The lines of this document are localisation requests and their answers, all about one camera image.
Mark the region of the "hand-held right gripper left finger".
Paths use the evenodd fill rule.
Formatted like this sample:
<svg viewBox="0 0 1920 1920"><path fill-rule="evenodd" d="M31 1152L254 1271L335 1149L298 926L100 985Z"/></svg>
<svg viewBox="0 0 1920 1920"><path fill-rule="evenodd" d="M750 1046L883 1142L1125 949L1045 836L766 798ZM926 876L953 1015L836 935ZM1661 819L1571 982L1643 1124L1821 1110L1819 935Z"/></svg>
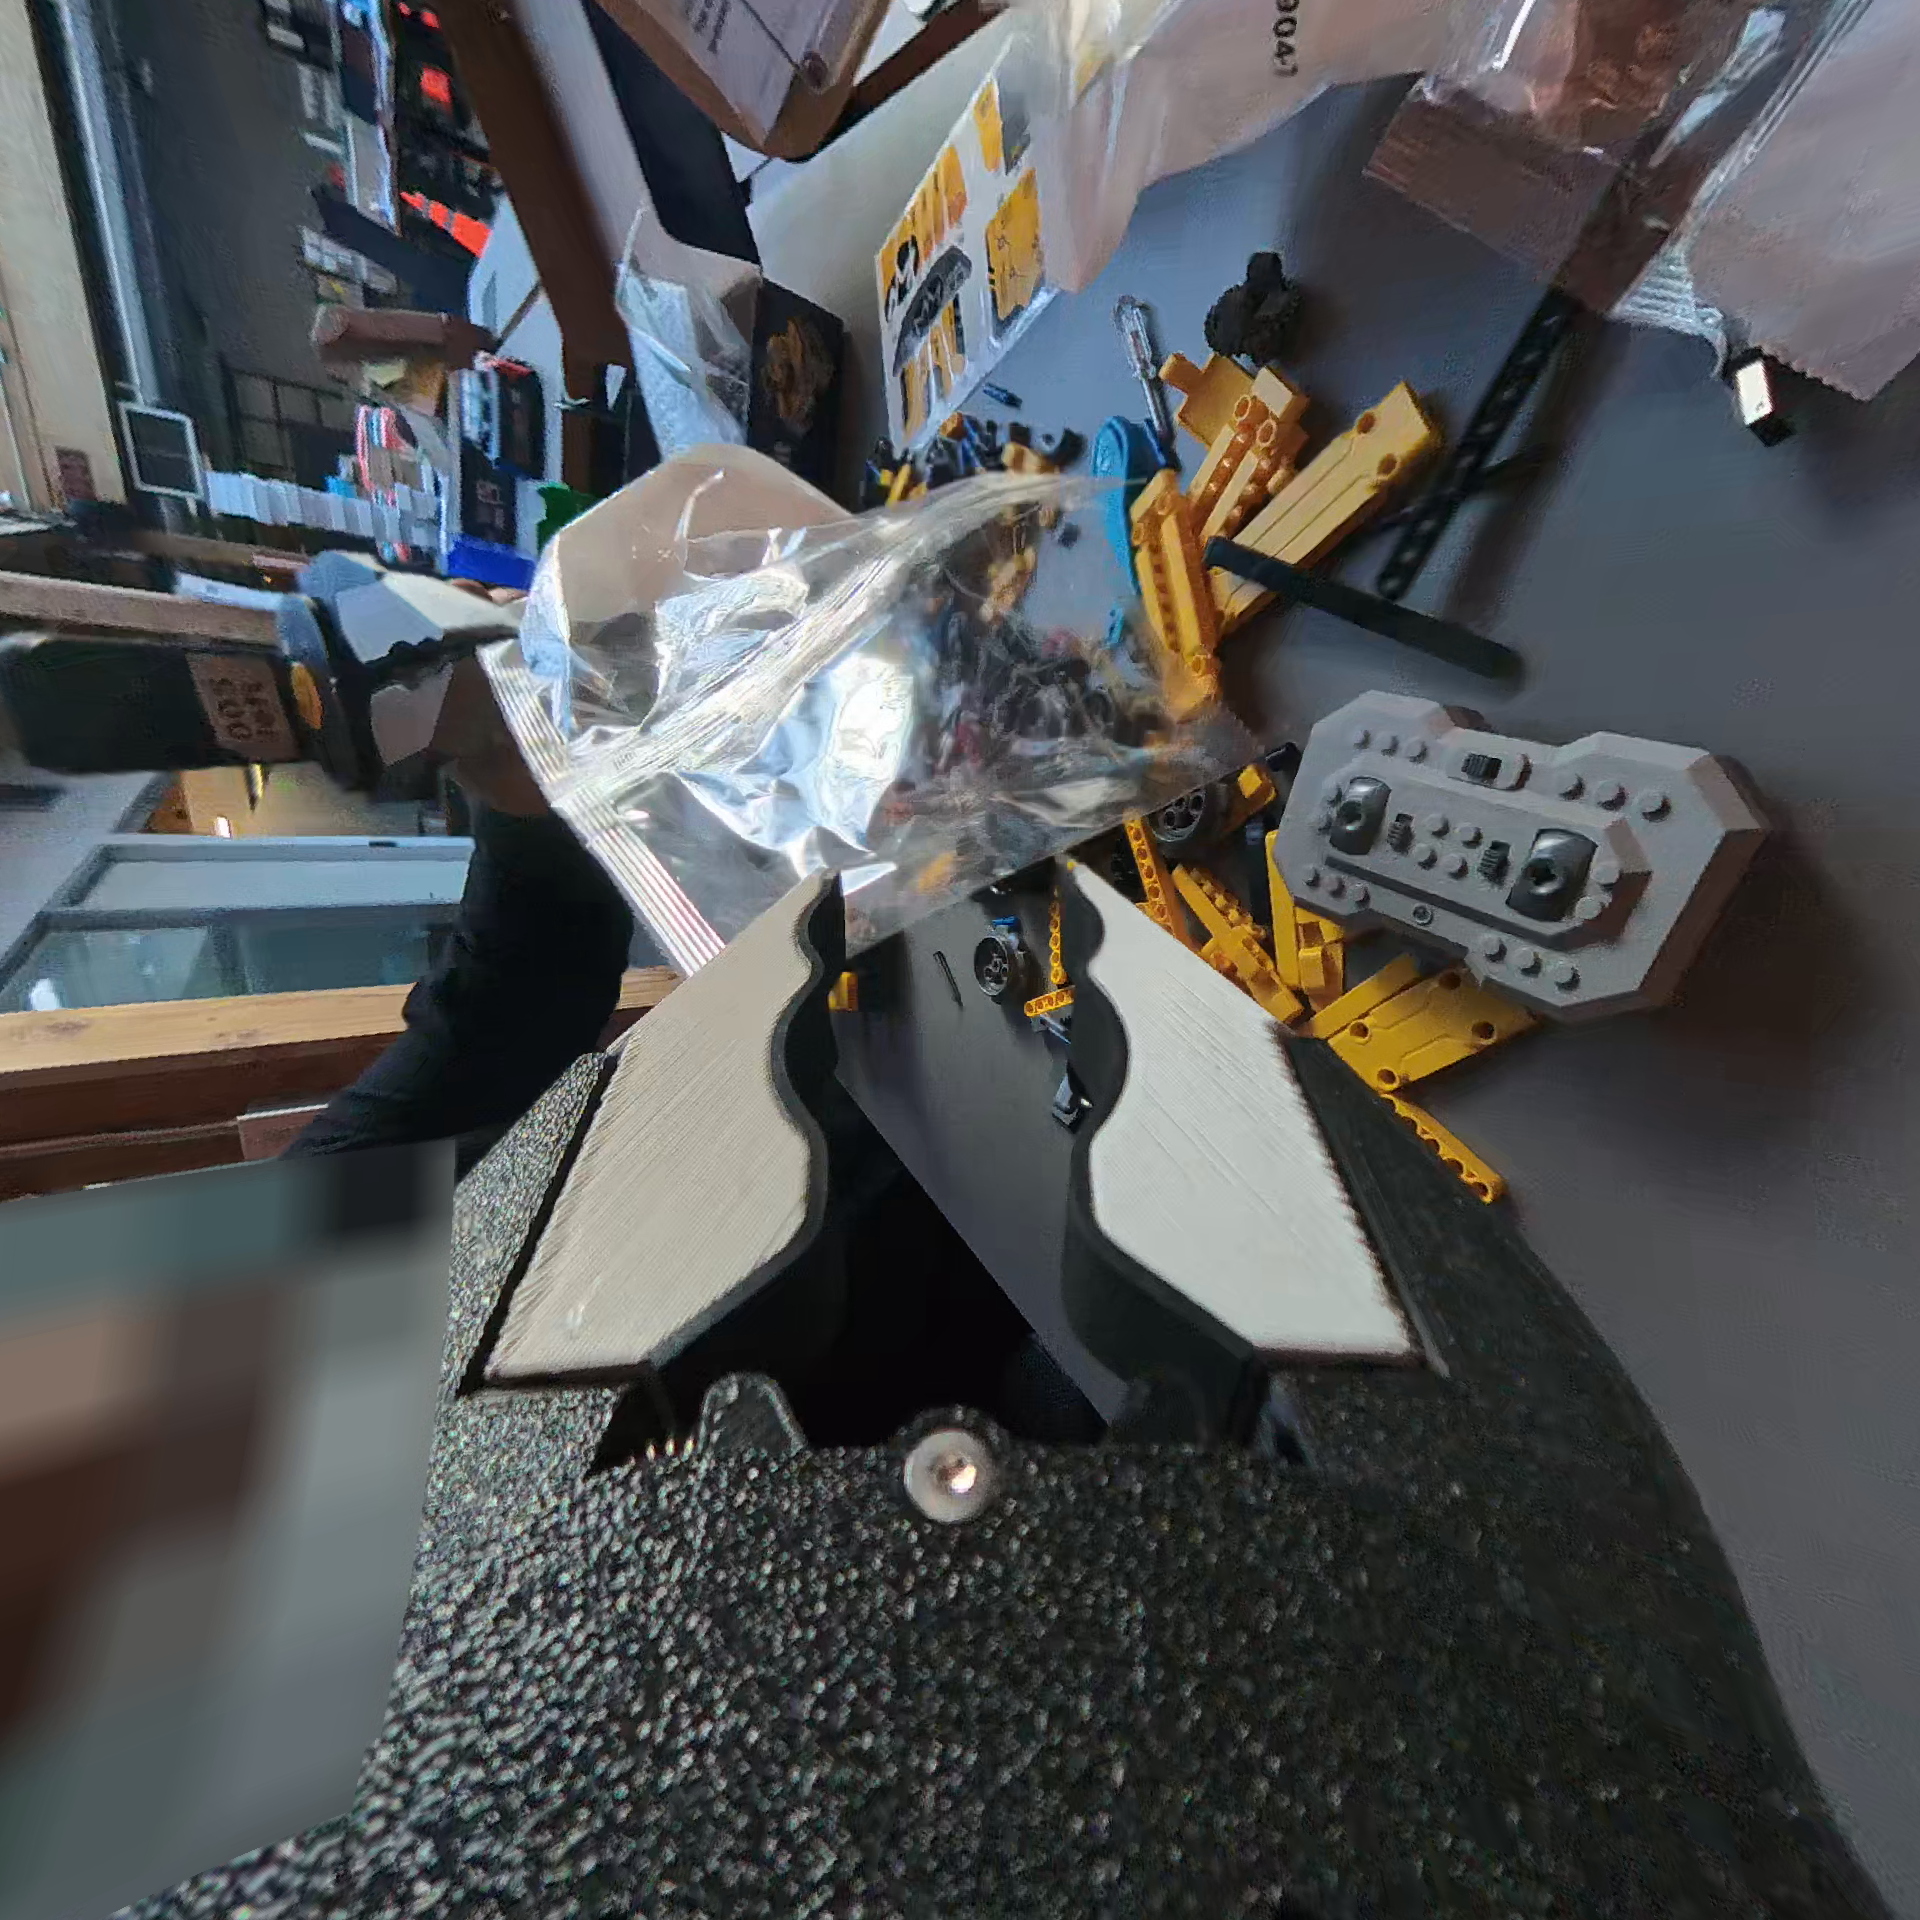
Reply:
<svg viewBox="0 0 1920 1920"><path fill-rule="evenodd" d="M636 1022L519 1260L484 1385L655 1373L781 1284L825 1221L843 967L843 885L815 872Z"/></svg>

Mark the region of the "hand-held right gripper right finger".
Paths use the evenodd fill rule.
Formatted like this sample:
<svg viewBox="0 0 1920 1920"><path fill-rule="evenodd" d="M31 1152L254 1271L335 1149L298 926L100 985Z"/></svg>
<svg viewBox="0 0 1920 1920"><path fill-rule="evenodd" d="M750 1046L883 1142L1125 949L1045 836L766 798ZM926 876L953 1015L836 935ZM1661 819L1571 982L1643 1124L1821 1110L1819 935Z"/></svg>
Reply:
<svg viewBox="0 0 1920 1920"><path fill-rule="evenodd" d="M1306 1365L1423 1363L1281 1019L1089 864L1061 877L1071 979L1070 1328L1125 1382L1245 1403Z"/></svg>

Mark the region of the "clear parts bag white header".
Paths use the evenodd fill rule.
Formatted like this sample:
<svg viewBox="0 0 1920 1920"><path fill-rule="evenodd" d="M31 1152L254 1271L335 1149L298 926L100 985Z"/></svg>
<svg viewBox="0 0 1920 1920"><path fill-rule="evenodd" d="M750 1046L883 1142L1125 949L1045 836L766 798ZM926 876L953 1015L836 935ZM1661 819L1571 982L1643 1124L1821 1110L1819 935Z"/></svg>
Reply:
<svg viewBox="0 0 1920 1920"><path fill-rule="evenodd" d="M818 876L865 950L1257 758L1150 630L1116 499L990 471L849 513L694 448L553 536L486 684L673 968Z"/></svg>

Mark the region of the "bubble wrap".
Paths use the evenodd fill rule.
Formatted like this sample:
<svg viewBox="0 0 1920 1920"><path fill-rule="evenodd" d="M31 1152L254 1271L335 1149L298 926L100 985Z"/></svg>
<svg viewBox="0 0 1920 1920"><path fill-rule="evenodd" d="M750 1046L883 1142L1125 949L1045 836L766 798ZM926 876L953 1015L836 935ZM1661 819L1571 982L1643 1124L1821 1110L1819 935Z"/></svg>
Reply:
<svg viewBox="0 0 1920 1920"><path fill-rule="evenodd" d="M663 456L748 441L759 284L754 264L673 238L649 204L636 209L615 308Z"/></svg>

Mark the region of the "pile of small building pieces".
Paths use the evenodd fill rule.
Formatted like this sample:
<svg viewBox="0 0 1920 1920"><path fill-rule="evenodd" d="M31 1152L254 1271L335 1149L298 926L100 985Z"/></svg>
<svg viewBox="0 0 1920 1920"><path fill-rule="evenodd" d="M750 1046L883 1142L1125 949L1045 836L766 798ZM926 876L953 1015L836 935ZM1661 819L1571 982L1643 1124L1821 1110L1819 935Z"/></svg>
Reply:
<svg viewBox="0 0 1920 1920"><path fill-rule="evenodd" d="M1137 567L1142 630L1169 659L1171 688L1191 711L1220 693L1220 645L1274 597L1251 573L1209 567L1206 545L1222 541L1251 560L1308 572L1367 527L1438 449L1422 404L1398 383L1302 462L1308 400L1277 373L1298 301L1300 287L1277 252L1247 256L1244 276L1206 313L1206 360L1174 352L1159 365L1182 398L1178 424L1205 446L1201 465L1183 486L1162 468L1142 480L1134 502L1111 500L1119 507L1125 557ZM1387 964L1383 982L1349 985L1351 937L1323 909L1310 909L1302 887L1285 881L1276 832L1265 839L1271 923L1254 919L1186 845L1212 848L1276 801L1276 774L1244 766L1206 822L1178 830L1126 815L1119 885L1134 887L1155 923L1266 1013L1330 1040L1482 1203L1500 1199L1505 1176L1411 1102L1409 1087L1514 1040L1534 1025L1534 1015L1468 990L1455 972L1419 982L1411 960Z"/></svg>

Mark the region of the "person's left forearm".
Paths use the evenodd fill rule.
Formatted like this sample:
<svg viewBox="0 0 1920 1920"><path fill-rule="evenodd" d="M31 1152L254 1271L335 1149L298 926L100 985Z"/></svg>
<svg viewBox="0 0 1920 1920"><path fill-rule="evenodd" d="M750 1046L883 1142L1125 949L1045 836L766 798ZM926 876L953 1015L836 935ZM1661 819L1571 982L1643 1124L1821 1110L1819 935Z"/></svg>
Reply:
<svg viewBox="0 0 1920 1920"><path fill-rule="evenodd" d="M634 913L551 811L471 800L459 912L402 1029L286 1159L453 1142L459 1176L598 1040L618 1009Z"/></svg>

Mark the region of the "yellow beams and wheels pile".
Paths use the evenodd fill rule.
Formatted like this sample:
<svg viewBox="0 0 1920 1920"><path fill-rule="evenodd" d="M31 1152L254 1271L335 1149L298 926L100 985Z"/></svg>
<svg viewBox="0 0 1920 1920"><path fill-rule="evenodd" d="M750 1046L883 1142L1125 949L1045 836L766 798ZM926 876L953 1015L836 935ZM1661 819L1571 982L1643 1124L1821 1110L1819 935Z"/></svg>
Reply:
<svg viewBox="0 0 1920 1920"><path fill-rule="evenodd" d="M1205 958L1235 987L1253 991L1247 973L1236 967L1236 952L1260 949L1265 929L1231 889L1206 870L1206 857L1242 828L1260 825L1274 798L1271 780L1247 766L1235 777L1214 780L1148 813L1129 815L1067 855L1090 865L1138 913L1189 952ZM1049 857L985 889L985 902L1002 909L990 913L971 955L971 979L990 1001L1020 1003L1026 1016L1043 1022L1062 1016L1071 1006L1062 907L1059 896L1049 896L1047 939L1038 949L1023 937L1014 897L1053 885L1059 865L1061 859Z"/></svg>

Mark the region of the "black long beam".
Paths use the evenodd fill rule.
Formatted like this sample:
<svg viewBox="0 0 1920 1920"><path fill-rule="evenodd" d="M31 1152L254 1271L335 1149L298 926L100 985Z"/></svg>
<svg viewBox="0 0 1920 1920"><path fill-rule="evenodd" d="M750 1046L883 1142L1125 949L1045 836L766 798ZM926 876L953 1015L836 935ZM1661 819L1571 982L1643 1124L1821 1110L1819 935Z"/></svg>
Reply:
<svg viewBox="0 0 1920 1920"><path fill-rule="evenodd" d="M1292 606L1343 620L1478 679L1519 684L1525 677L1525 660L1516 649L1449 616L1405 608L1379 592L1351 587L1226 536L1206 540L1202 557L1209 567L1226 568L1236 580L1274 592Z"/></svg>

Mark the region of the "printed instruction sheet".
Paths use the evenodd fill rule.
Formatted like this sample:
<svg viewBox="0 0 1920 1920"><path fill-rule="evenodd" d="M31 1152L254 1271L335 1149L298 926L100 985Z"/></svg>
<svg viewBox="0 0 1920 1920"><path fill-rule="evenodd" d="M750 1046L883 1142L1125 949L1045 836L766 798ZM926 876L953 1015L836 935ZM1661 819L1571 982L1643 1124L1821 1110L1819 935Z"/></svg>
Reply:
<svg viewBox="0 0 1920 1920"><path fill-rule="evenodd" d="M661 1L655 12L737 119L766 137L791 97L836 77L858 5Z"/></svg>

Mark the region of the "yellow black sticker sheet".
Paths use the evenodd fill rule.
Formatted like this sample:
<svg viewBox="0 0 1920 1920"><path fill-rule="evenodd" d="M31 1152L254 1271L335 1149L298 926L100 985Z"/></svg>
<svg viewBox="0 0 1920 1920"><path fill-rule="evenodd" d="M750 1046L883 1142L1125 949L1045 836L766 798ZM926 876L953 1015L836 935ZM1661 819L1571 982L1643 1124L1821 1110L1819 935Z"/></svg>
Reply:
<svg viewBox="0 0 1920 1920"><path fill-rule="evenodd" d="M1002 63L974 89L876 254L876 280L887 432L913 453L1053 300L1030 116Z"/></svg>

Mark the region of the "instruction sheet on wooden board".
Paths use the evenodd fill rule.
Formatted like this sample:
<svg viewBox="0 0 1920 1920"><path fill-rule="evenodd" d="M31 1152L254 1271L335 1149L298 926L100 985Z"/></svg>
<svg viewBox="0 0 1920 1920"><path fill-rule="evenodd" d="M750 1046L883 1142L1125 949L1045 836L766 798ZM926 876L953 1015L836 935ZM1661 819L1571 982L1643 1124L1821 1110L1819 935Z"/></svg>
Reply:
<svg viewBox="0 0 1920 1920"><path fill-rule="evenodd" d="M887 1L598 1L737 143L798 159L846 108Z"/></svg>

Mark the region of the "blue brick separator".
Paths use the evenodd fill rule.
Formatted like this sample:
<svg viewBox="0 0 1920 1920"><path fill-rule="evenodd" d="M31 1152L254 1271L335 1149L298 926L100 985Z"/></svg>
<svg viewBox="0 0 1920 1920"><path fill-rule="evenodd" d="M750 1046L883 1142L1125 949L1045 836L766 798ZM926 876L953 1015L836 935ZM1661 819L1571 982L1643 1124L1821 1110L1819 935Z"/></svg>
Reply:
<svg viewBox="0 0 1920 1920"><path fill-rule="evenodd" d="M1098 509L1126 587L1138 595L1138 567L1134 543L1134 504L1159 473L1179 473L1166 441L1148 421L1131 415L1106 415L1092 437L1090 473L1106 494Z"/></svg>

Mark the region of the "small screwdriver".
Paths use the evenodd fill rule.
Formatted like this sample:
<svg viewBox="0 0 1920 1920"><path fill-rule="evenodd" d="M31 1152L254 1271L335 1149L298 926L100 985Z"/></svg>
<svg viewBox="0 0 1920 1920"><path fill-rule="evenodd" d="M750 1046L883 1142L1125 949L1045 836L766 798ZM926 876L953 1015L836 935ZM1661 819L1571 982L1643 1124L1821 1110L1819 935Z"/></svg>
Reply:
<svg viewBox="0 0 1920 1920"><path fill-rule="evenodd" d="M1162 353L1156 350L1148 308L1138 297L1119 295L1113 305L1113 319L1126 363L1141 385L1146 415L1153 424L1155 439L1162 448L1171 448L1174 424L1162 383Z"/></svg>

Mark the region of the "crumpled empty clear bag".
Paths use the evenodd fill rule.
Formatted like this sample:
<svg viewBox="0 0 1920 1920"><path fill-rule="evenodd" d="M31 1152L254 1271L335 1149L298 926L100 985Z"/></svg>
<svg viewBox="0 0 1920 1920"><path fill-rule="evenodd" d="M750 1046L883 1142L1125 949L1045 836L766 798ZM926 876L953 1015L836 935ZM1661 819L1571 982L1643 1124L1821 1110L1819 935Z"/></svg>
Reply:
<svg viewBox="0 0 1920 1920"><path fill-rule="evenodd" d="M1916 1L1529 1L1367 167L1596 313L1869 400L1916 359Z"/></svg>

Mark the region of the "wooden post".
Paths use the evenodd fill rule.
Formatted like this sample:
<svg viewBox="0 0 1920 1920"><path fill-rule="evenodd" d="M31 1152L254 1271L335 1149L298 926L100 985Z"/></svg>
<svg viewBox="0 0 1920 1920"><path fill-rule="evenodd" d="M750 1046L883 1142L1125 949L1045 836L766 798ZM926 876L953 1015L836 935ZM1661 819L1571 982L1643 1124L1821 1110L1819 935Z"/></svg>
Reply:
<svg viewBox="0 0 1920 1920"><path fill-rule="evenodd" d="M399 1033L410 987L3 1016L3 1198L277 1157Z"/></svg>

